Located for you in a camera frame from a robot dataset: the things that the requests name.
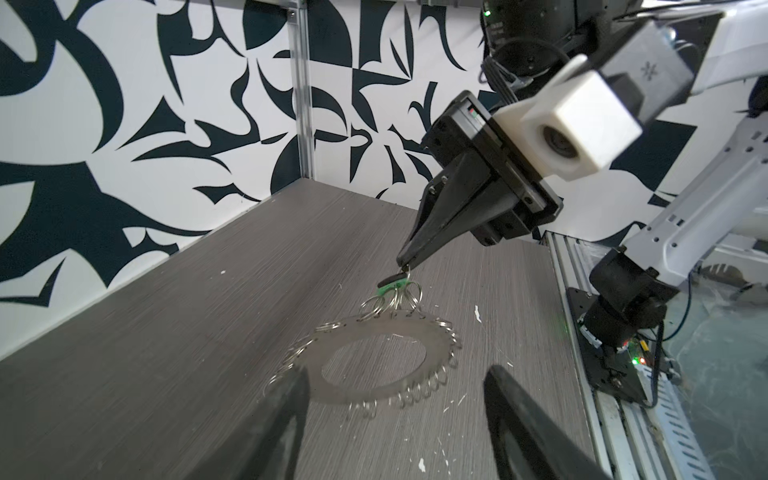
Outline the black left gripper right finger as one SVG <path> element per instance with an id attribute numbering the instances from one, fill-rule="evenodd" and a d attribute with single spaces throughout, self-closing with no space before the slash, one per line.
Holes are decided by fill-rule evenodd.
<path id="1" fill-rule="evenodd" d="M 502 366 L 488 369 L 483 398 L 499 478 L 608 477 Z"/>

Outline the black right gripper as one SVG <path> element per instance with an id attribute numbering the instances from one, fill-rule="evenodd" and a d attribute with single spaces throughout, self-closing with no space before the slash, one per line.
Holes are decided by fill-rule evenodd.
<path id="1" fill-rule="evenodd" d="M 468 91 L 455 97 L 422 145 L 442 167 L 424 190 L 396 257 L 414 270 L 469 232 L 484 246 L 525 236 L 556 218 L 562 201 Z"/>

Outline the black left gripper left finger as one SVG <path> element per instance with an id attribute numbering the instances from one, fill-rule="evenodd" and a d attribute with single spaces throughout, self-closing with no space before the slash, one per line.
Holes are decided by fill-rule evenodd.
<path id="1" fill-rule="evenodd" d="M 189 479 L 292 479 L 310 400 L 304 369 L 277 380 L 232 434 L 206 456 Z"/>

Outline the green key tag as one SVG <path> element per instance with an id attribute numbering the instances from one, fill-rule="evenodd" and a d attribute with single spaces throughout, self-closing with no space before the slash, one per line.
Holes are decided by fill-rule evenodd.
<path id="1" fill-rule="evenodd" d="M 399 272 L 390 275 L 377 284 L 376 294 L 384 296 L 392 290 L 401 289 L 409 283 L 409 274 L 407 272 Z"/>

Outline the steel ring plate with keyrings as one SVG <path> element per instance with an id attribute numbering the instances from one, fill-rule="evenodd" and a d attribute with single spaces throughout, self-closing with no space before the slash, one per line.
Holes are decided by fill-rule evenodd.
<path id="1" fill-rule="evenodd" d="M 462 342 L 452 323 L 425 311 L 422 288 L 365 300 L 358 313 L 316 326 L 295 341 L 264 388 L 292 370 L 308 375 L 310 398 L 372 419 L 384 407 L 405 409 L 446 385 Z"/>

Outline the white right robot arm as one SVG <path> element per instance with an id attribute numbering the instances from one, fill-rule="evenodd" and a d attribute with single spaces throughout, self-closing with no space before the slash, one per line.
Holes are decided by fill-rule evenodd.
<path id="1" fill-rule="evenodd" d="M 487 1 L 479 21 L 492 100 L 464 91 L 427 129 L 439 172 L 398 265 L 464 233 L 599 242 L 579 327 L 621 349 L 767 200 L 767 5 Z"/>

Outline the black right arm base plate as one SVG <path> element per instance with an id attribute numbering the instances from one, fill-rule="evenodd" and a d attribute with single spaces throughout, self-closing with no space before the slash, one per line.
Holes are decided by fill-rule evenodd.
<path id="1" fill-rule="evenodd" d="M 566 299 L 589 385 L 619 400 L 638 404 L 650 402 L 650 394 L 646 392 L 630 354 L 611 348 L 605 350 L 582 331 L 583 317 L 595 302 L 594 296 L 584 290 L 567 287 Z"/>

